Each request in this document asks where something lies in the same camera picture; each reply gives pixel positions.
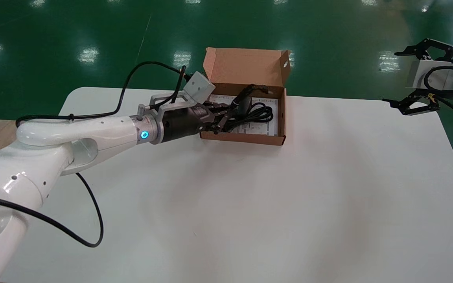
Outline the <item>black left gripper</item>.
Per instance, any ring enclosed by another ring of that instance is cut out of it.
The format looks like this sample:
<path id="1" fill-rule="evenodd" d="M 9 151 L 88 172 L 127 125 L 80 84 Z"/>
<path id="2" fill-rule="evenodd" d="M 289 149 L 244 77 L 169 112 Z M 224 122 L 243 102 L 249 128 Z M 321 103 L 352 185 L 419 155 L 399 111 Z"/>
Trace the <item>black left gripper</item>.
<path id="1" fill-rule="evenodd" d="M 171 107 L 164 105 L 159 108 L 159 120 L 162 134 L 159 143 L 166 143 L 187 136 L 194 136 L 207 130 L 214 134 L 228 132 L 230 116 L 217 117 L 213 122 L 213 114 L 232 114 L 234 106 L 225 103 L 195 104 L 191 107 Z"/>

